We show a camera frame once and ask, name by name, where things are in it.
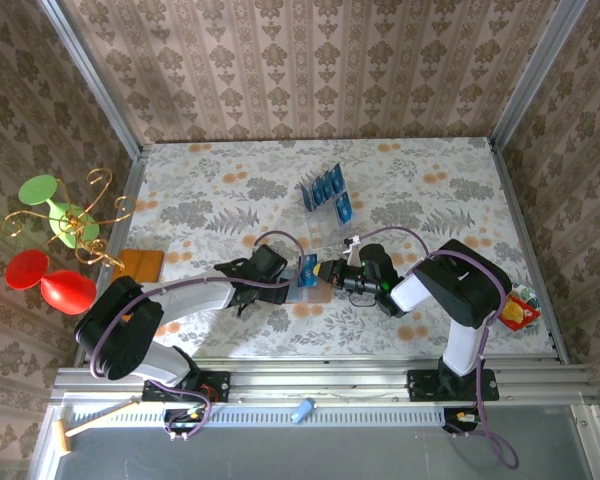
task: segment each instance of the metal frame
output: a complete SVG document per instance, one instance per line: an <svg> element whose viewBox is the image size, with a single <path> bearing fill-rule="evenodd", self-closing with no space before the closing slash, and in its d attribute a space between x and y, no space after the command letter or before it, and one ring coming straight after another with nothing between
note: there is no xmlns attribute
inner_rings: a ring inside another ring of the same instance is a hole
<svg viewBox="0 0 600 480"><path fill-rule="evenodd" d="M162 404L141 403L132 410L105 419L94 428L164 428ZM181 403L168 404L169 409L183 408ZM293 423L293 407L251 407L222 405L211 412L205 428L287 428ZM97 405L76 405L67 427L78 427L101 418L105 413ZM444 407L327 407L307 416L294 428L315 427L443 427Z"/></svg>
<svg viewBox="0 0 600 480"><path fill-rule="evenodd" d="M80 41L77 31L72 25L69 16L65 13L60 2L57 0L40 0L40 6L45 11L51 24L58 32L60 40L69 52L73 63L76 65L89 89L93 93L98 105L109 119L109 123L115 130L125 150L132 160L140 158L140 142L133 133L129 124L120 113L118 105L109 94L102 77L96 70L87 49Z"/></svg>
<svg viewBox="0 0 600 480"><path fill-rule="evenodd" d="M600 479L600 406L573 405L571 412L591 474L593 478Z"/></svg>
<svg viewBox="0 0 600 480"><path fill-rule="evenodd" d="M533 285L536 288L536 294L538 295L542 305L542 318L544 319L551 337L553 338L553 343L556 348L558 358L561 362L568 364L570 362L569 354L567 353L567 347L564 343L564 339L562 338L562 334L560 333L560 326L558 325L558 320L556 319L555 312L553 311L553 306L551 305L547 287L544 283L544 279L542 278L542 272L540 271L538 258L536 257L536 254L533 251L533 246L531 245L531 237L529 236L529 231L525 225L524 216L522 215L522 210L520 209L520 204L518 203L518 197L516 196L516 192L513 188L511 177L509 176L509 172L504 163L504 158L502 157L500 148L497 144L494 144L491 141L489 144L491 146L491 153L493 154L493 161L496 165L496 169L498 170L498 175L500 175L500 183L502 184L502 189L504 190L504 195L507 199L507 204L509 205L511 218L513 219L513 224L516 228L516 231L518 232L520 244L522 245L522 251L529 267L529 275L531 276Z"/></svg>
<svg viewBox="0 0 600 480"><path fill-rule="evenodd" d="M499 148L503 149L513 135L586 4L587 0L562 0L558 3L491 134Z"/></svg>
<svg viewBox="0 0 600 480"><path fill-rule="evenodd" d="M229 406L267 407L269 411L297 406L307 396L314 398L323 412L340 412L356 407L403 409L430 412L432 407L470 406L470 402L411 403L406 388L406 372L411 369L436 368L436 361L365 360L365 359L201 359L200 368L232 373ZM507 406L586 406L596 401L596 392L581 365L561 365L555 360L489 360L496 372L500 400L488 402L488 408ZM143 381L129 376L120 381L93 378L87 369L66 368L58 371L51 394L51 404L41 425L41 433L32 456L28 478L54 478L60 456L52 436L52 423L57 419L70 422L76 411L97 412L114 404L137 397ZM162 404L141 404L143 414L162 412ZM114 420L107 427L129 427L129 419ZM600 417L587 417L596 425L590 445L591 455L600 462ZM269 427L266 421L258 426Z"/></svg>
<svg viewBox="0 0 600 480"><path fill-rule="evenodd" d="M82 43L70 16L60 0L40 0L40 4L57 30L72 60L85 78L98 104L103 109L126 151L133 159L127 179L125 195L137 196L144 176L149 148L140 146L133 129L122 115L120 105L111 96L107 85L94 65L88 49ZM501 154L508 140L540 84L564 45L586 5L586 0L563 0L554 12L534 54L491 136L494 162L509 203L511 215L521 239L531 278L543 305L543 317L553 336L561 362L569 362L564 341L555 319L542 280L537 259L524 225L511 179ZM110 240L115 255L123 248L131 219L114 225ZM98 277L98 291L108 285L112 271L102 268ZM86 358L78 350L75 366ZM436 360L406 360L382 357L348 358L285 358L285 359L196 359L203 369L222 369L232 372L230 404L237 406L295 406L311 395L321 406L351 408L364 405L384 409L398 406L431 408L431 403L409 402L405 388L405 373L409 369L435 368ZM600 409L590 405L596 401L596 392L587 380L583 366L561 365L554 359L516 356L490 358L488 367L496 370L501 400L490 408L508 405L571 405L591 471L600 478ZM87 405L100 409L139 394L142 382L127 377L119 382L94 379L86 369L60 369L51 395L51 403L41 425L41 433L32 456L28 478L53 478L59 456L54 451L52 423L72 417L74 407Z"/></svg>

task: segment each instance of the red packet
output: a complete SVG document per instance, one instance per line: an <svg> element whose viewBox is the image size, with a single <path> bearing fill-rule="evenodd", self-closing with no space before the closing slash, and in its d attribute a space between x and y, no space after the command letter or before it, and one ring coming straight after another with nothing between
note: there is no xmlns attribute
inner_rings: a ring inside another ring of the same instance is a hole
<svg viewBox="0 0 600 480"><path fill-rule="evenodd" d="M511 308L510 302L513 302L515 304L515 306L513 306L513 308ZM514 319L507 317L508 311L514 310L514 311L519 312L519 309L522 309L522 315L523 315L522 322L518 323ZM520 300L515 295L509 294L507 305L505 306L504 311L500 314L499 318L502 321L502 323L504 323L507 327L509 327L514 332L517 332L521 328L524 328L527 325L529 325L531 322L533 322L539 316L540 316L540 312L538 312L535 308L529 306L527 303Z"/></svg>

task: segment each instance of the blue card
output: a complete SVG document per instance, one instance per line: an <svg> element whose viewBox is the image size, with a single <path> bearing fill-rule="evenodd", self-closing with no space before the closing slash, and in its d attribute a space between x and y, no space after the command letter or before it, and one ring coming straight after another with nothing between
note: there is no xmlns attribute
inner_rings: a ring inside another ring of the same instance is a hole
<svg viewBox="0 0 600 480"><path fill-rule="evenodd" d="M302 199L304 200L304 206L307 207L307 210L313 212L315 210L315 207L313 206L313 200L311 199L311 194L309 193L309 190L307 190L307 187L305 187L304 185L300 185L300 189L302 190Z"/></svg>
<svg viewBox="0 0 600 480"><path fill-rule="evenodd" d="M322 177L318 177L313 181L311 186L313 191L313 201L316 202L316 207L324 203L324 190L322 189Z"/></svg>
<svg viewBox="0 0 600 480"><path fill-rule="evenodd" d="M353 218L353 211L351 210L351 203L349 203L349 195L347 195L347 192L344 192L336 200L336 212L338 213L338 218L342 224L348 223L351 221L351 218Z"/></svg>
<svg viewBox="0 0 600 480"><path fill-rule="evenodd" d="M315 287L318 285L318 277L313 273L313 269L318 264L318 255L311 253L304 256L304 267L302 275L298 277L298 287Z"/></svg>
<svg viewBox="0 0 600 480"><path fill-rule="evenodd" d="M331 169L331 183L335 193L341 193L344 190L344 177L342 176L340 164Z"/></svg>
<svg viewBox="0 0 600 480"><path fill-rule="evenodd" d="M322 190L324 190L324 199L329 200L333 197L333 183L331 183L331 175L329 172L322 177Z"/></svg>

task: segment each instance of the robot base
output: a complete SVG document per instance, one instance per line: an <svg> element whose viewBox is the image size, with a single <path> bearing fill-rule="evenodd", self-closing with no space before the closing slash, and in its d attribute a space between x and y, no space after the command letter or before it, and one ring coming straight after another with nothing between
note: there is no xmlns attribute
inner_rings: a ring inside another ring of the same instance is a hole
<svg viewBox="0 0 600 480"><path fill-rule="evenodd" d="M213 399L218 403L227 403L229 401L230 391L230 372L216 372L216 371L205 371L200 370L196 378L197 385L191 390L197 393L206 394L200 387L202 385L208 385L218 393L218 398ZM151 382L144 382L142 388L142 401L143 402L182 402L182 403L196 403L197 400L192 399L189 395L173 395L169 392L161 390Z"/></svg>
<svg viewBox="0 0 600 480"><path fill-rule="evenodd" d="M407 389L411 402L475 402L476 379L475 370L463 377L463 383L453 392L448 384L442 382L440 370L409 370L407 371ZM482 370L482 399L494 401L500 399L496 375L493 370Z"/></svg>

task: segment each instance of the wooden hammer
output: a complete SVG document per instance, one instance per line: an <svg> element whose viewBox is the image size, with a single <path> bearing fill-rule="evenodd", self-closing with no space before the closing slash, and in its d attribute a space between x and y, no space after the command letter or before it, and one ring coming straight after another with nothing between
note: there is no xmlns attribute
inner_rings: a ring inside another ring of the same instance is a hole
<svg viewBox="0 0 600 480"><path fill-rule="evenodd" d="M135 407L136 405L138 405L138 403L140 403L139 400L134 398L126 405L118 407L115 410L112 410L111 412L101 417L98 417L87 423L83 423L79 427L72 428L69 431L67 431L67 426L64 420L56 420L55 422L53 422L52 430L54 441L56 442L58 450L60 451L60 455L66 455L67 453L71 452L71 443L69 442L69 437L73 437L74 435L77 435L80 432L84 432L85 430L88 430L91 427L95 427L101 423L104 423L107 420L109 420L109 418L118 415L127 409Z"/></svg>

